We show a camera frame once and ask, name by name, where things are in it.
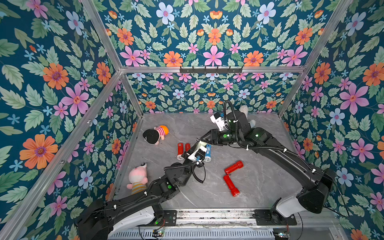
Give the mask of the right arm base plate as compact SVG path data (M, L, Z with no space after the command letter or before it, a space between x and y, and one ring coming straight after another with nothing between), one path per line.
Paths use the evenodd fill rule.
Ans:
M267 209L256 209L253 213L258 226L297 226L297 220L294 215L284 218L278 212L272 212Z

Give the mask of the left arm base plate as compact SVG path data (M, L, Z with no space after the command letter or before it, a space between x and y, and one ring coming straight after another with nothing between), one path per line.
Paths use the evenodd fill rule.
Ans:
M159 215L155 215L154 226L156 227L174 227L177 221L176 210L160 211Z

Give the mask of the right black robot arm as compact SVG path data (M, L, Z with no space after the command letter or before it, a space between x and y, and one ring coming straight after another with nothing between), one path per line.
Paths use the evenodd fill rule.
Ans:
M241 149L260 154L283 168L302 186L290 197L278 199L270 209L272 217L288 218L293 214L308 211L320 214L333 188L336 173L322 170L308 163L299 154L287 149L267 130L257 127L241 111L216 113L211 117L216 129L201 136L199 142L214 146L237 144Z

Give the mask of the red flashlight white rim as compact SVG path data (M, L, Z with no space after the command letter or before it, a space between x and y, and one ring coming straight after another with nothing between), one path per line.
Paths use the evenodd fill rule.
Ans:
M179 143L178 144L178 154L177 154L177 160L178 161L182 161L184 158L182 157L184 153L184 144L183 143Z

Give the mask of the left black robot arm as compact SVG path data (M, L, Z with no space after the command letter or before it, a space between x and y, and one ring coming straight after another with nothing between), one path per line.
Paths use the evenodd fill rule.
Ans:
M131 196L105 202L95 200L75 220L78 235L81 240L106 240L108 235L118 230L118 223L132 219L132 226L153 224L164 217L161 203L172 199L180 192L193 176L198 182L195 168L204 167L202 154L197 154L196 160L185 159L164 168L165 174L150 183L139 193Z

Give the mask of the blue flashlight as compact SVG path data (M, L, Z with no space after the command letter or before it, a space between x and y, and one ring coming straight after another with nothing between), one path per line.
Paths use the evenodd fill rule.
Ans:
M212 146L210 144L206 145L206 153L205 153L205 162L210 162L212 160Z

